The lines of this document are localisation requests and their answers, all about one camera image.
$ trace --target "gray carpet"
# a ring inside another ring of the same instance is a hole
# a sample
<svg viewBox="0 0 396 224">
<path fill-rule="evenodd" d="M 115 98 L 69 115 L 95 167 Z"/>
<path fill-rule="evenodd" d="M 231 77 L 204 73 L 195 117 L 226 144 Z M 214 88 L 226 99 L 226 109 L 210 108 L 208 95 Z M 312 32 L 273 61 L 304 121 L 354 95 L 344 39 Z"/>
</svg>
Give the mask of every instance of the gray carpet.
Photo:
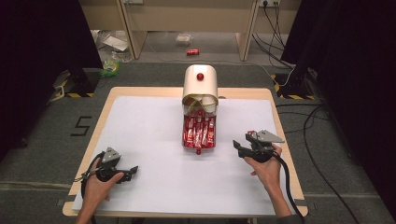
<svg viewBox="0 0 396 224">
<path fill-rule="evenodd" d="M 182 87 L 188 63 L 123 63 L 115 77 L 100 79 L 92 98 L 63 98 L 48 105 L 27 136 L 27 147 L 9 151 L 0 163 L 0 223 L 74 223 L 62 213 L 62 199 L 78 170 L 106 97 L 113 87 Z M 213 64 L 219 87 L 267 88 L 272 91 L 290 152 L 309 205 L 306 223 L 353 223 L 346 207 L 319 175 L 320 171 L 343 197 L 360 223 L 394 223 L 370 180 L 349 158 L 331 113 L 323 106 L 307 122 L 322 100 L 286 100 L 276 97 L 271 78 L 257 65 Z M 269 73 L 288 70 L 268 67 Z M 75 128 L 81 116 L 80 125 Z M 97 218 L 98 223 L 130 223 L 130 218 Z M 272 223 L 261 219 L 260 223 Z"/>
</svg>

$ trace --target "human hand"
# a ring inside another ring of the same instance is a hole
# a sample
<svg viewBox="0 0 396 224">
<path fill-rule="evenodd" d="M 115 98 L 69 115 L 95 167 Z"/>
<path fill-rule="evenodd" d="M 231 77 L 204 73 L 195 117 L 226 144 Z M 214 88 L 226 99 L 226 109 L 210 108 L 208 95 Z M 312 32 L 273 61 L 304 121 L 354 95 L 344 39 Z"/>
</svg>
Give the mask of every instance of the human hand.
<svg viewBox="0 0 396 224">
<path fill-rule="evenodd" d="M 96 159 L 93 163 L 92 169 L 97 166 L 100 158 Z M 99 205 L 103 200 L 110 201 L 108 193 L 113 188 L 114 184 L 117 183 L 124 176 L 123 172 L 115 174 L 107 182 L 103 182 L 97 178 L 96 175 L 91 175 L 87 180 L 87 185 L 84 192 L 84 202 L 93 203 Z"/>
<path fill-rule="evenodd" d="M 92 167 L 96 167 L 100 158 L 96 159 Z M 115 174 L 107 182 L 102 182 L 96 175 L 91 175 L 87 180 L 87 185 L 85 186 L 84 199 L 82 201 L 81 210 L 78 212 L 78 217 L 76 223 L 88 223 L 91 219 L 93 213 L 95 212 L 97 206 L 103 201 L 110 201 L 108 193 L 114 184 L 117 183 L 124 176 L 123 172 Z"/>
<path fill-rule="evenodd" d="M 282 153 L 282 148 L 275 144 L 272 144 L 272 146 L 275 149 L 275 152 L 280 156 Z M 258 176 L 264 185 L 265 190 L 267 190 L 276 216 L 290 216 L 291 211 L 286 203 L 285 198 L 283 197 L 282 190 L 280 188 L 280 162 L 275 157 L 272 157 L 265 163 L 259 163 L 250 157 L 245 157 L 244 160 L 254 169 L 254 171 L 250 174 Z"/>
<path fill-rule="evenodd" d="M 272 146 L 275 152 L 280 156 L 282 148 L 275 144 L 272 144 Z M 280 189 L 280 163 L 275 157 L 272 157 L 269 161 L 264 163 L 257 162 L 250 157 L 245 157 L 244 160 L 254 169 L 250 174 L 256 175 L 269 193 L 274 189 Z"/>
</svg>

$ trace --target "black curtain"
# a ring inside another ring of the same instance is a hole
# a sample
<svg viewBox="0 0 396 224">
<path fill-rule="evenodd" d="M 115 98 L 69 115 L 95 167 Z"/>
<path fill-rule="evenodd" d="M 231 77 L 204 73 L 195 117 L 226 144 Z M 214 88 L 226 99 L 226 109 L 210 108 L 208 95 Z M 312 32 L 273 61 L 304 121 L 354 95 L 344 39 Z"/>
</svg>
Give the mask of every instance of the black curtain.
<svg viewBox="0 0 396 224">
<path fill-rule="evenodd" d="M 0 160 L 34 124 L 64 70 L 101 68 L 78 0 L 0 3 Z"/>
<path fill-rule="evenodd" d="M 303 0 L 283 59 L 318 71 L 318 83 L 353 156 L 396 219 L 396 1 Z M 320 16 L 318 47 L 309 39 Z"/>
</svg>

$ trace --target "power strip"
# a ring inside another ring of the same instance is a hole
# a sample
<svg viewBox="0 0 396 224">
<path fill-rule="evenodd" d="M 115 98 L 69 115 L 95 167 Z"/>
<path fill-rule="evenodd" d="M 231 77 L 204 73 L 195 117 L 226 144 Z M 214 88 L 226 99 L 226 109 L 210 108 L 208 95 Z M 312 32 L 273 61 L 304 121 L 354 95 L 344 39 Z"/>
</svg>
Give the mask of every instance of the power strip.
<svg viewBox="0 0 396 224">
<path fill-rule="evenodd" d="M 279 7 L 280 5 L 280 0 L 260 0 L 260 7 L 264 7 L 264 1 L 267 2 L 267 7 Z"/>
</svg>

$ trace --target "dispenser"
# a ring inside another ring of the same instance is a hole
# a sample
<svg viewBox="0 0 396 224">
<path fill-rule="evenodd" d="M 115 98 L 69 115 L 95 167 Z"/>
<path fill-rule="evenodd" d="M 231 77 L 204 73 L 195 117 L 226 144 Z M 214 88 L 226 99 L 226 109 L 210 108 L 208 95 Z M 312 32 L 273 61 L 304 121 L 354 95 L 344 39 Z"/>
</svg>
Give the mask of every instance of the dispenser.
<svg viewBox="0 0 396 224">
<path fill-rule="evenodd" d="M 196 151 L 216 146 L 216 115 L 218 112 L 218 80 L 215 68 L 194 64 L 186 70 L 183 88 L 182 145 Z"/>
</svg>

